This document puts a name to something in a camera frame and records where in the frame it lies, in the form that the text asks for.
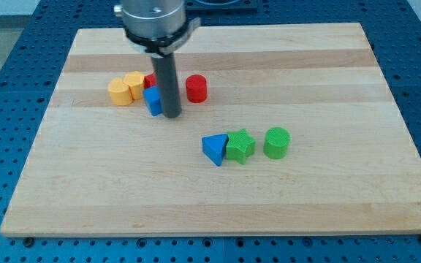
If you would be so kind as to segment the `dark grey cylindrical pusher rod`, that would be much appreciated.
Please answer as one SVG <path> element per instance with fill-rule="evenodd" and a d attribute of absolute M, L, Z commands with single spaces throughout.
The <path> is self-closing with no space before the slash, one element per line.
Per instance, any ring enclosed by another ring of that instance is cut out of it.
<path fill-rule="evenodd" d="M 152 58 L 163 115 L 176 118 L 181 114 L 181 98 L 175 66 L 175 57 L 171 53 L 163 58 Z"/>

